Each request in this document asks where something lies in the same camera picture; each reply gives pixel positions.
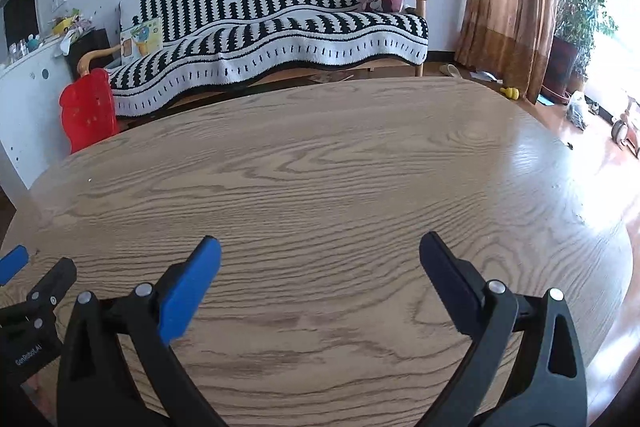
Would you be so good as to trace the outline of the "slippers on floor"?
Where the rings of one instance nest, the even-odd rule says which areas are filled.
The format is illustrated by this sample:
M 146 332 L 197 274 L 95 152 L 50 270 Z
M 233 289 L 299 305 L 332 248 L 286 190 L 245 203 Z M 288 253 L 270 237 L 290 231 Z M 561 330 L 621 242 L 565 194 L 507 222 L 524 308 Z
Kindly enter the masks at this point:
M 444 76 L 454 77 L 454 78 L 462 78 L 460 70 L 454 64 L 447 63 L 439 66 L 439 72 Z

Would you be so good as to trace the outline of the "black white striped sofa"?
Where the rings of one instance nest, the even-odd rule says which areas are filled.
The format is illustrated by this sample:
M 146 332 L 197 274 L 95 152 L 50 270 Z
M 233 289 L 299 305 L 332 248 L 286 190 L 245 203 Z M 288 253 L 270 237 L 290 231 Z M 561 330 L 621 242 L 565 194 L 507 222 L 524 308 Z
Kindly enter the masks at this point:
M 163 47 L 110 69 L 119 117 L 140 117 L 188 91 L 253 83 L 288 69 L 342 70 L 396 59 L 420 68 L 421 9 L 363 12 L 360 0 L 120 0 L 120 31 L 161 17 Z

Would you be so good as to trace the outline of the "yellow toy on floor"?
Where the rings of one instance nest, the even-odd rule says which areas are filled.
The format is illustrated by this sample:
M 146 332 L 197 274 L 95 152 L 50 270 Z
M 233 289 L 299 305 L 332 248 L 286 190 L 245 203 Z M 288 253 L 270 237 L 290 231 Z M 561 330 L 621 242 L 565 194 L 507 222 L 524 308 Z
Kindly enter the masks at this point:
M 509 100 L 516 101 L 520 98 L 520 91 L 514 87 L 501 87 L 500 92 Z

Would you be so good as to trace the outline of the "picture book on sofa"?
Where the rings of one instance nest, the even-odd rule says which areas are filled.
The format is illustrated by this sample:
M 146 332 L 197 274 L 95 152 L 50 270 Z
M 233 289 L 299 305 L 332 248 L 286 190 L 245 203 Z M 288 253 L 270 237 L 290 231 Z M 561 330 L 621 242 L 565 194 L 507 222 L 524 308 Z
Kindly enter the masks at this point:
M 134 24 L 120 32 L 120 57 L 130 63 L 163 47 L 163 21 L 161 17 Z

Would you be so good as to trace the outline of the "red plastic chair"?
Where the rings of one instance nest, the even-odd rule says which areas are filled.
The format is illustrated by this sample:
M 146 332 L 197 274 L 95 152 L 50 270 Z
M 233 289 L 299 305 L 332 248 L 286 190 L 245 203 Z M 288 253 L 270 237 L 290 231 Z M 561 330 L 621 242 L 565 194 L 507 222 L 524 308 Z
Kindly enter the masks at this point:
M 104 69 L 94 69 L 66 86 L 58 103 L 70 153 L 118 134 L 113 92 Z

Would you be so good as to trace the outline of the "potted plant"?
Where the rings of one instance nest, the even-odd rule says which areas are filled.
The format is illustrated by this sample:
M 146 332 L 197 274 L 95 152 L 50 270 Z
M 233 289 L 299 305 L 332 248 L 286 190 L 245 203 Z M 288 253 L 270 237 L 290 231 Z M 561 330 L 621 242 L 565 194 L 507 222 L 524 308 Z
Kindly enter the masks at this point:
M 541 93 L 565 106 L 573 95 L 572 79 L 586 80 L 596 34 L 614 36 L 618 26 L 606 0 L 559 0 L 555 27 Z

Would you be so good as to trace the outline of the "white cabinet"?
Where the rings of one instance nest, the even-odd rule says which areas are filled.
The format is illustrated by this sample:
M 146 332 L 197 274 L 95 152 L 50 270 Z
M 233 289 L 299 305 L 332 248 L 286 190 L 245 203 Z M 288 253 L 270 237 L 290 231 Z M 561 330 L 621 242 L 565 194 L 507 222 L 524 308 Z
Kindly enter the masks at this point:
M 73 74 L 60 43 L 53 39 L 1 71 L 1 149 L 26 188 L 70 154 L 58 99 Z

